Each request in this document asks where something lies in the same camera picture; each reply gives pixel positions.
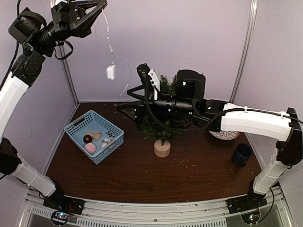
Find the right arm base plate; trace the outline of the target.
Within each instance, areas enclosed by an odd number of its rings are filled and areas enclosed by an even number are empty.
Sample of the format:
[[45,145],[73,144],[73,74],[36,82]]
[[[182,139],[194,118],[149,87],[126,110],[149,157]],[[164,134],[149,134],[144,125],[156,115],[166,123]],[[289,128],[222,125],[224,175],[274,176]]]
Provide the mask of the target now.
[[234,214],[265,206],[267,205],[267,200],[265,199],[265,195],[252,192],[244,196],[228,199],[226,203],[229,213]]

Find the white battery box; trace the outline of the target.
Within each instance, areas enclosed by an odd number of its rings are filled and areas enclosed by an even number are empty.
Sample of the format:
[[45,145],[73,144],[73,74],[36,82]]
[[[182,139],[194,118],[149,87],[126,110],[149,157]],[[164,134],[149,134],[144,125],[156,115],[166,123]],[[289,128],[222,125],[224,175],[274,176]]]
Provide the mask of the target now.
[[116,77],[116,66],[110,65],[106,69],[107,79],[114,80]]

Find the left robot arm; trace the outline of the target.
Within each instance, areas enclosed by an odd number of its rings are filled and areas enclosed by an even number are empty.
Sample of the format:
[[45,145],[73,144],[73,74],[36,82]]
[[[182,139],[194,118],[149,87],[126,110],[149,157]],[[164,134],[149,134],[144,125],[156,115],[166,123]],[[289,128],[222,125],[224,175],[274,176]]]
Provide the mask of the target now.
[[[56,55],[55,48],[67,44],[69,37],[84,38],[103,9],[105,0],[59,0],[51,8],[52,21],[25,8],[9,27],[9,34],[23,47],[0,86],[0,133],[3,134],[14,110],[42,70],[46,57]],[[68,206],[62,188],[26,162],[11,142],[0,138],[0,172],[12,175],[35,188],[45,202],[58,210]]]

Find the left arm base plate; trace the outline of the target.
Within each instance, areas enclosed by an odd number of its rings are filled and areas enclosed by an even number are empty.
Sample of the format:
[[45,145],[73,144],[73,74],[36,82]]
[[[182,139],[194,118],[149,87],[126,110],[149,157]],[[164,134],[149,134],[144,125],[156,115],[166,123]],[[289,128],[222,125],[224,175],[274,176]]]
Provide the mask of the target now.
[[84,209],[85,201],[82,199],[67,197],[63,194],[54,193],[50,197],[44,197],[43,205],[45,207],[63,211],[68,214],[81,215]]

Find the small green christmas tree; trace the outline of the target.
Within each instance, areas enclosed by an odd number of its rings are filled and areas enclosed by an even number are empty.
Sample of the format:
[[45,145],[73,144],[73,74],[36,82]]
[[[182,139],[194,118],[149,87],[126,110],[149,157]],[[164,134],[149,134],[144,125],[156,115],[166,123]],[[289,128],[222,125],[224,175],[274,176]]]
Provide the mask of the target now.
[[[160,93],[158,100],[154,101],[160,115],[156,117],[149,106],[150,100],[144,101],[151,117],[144,117],[142,123],[135,123],[139,130],[144,132],[147,137],[152,137],[161,140],[162,144],[166,140],[170,140],[177,135],[186,134],[186,129],[189,127],[190,117],[194,113],[192,101],[178,94],[180,88],[177,84],[180,80],[175,75],[172,82],[161,75],[160,76]],[[137,94],[143,95],[142,90],[137,91]]]

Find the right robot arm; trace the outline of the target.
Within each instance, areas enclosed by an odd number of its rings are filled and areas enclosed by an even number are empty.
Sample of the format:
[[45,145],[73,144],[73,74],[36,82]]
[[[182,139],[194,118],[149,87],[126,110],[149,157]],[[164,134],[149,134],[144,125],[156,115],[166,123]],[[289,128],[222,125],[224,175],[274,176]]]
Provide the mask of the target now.
[[141,124],[144,117],[149,116],[174,135],[185,135],[185,128],[193,124],[199,131],[238,131],[276,139],[274,158],[251,181],[247,195],[227,201],[230,208],[259,206],[285,170],[302,160],[302,122],[295,109],[271,112],[220,100],[206,100],[205,76],[193,70],[177,72],[174,94],[161,91],[155,70],[147,65],[140,65],[137,73],[142,84],[127,91],[135,101],[117,106],[119,112],[136,124]]

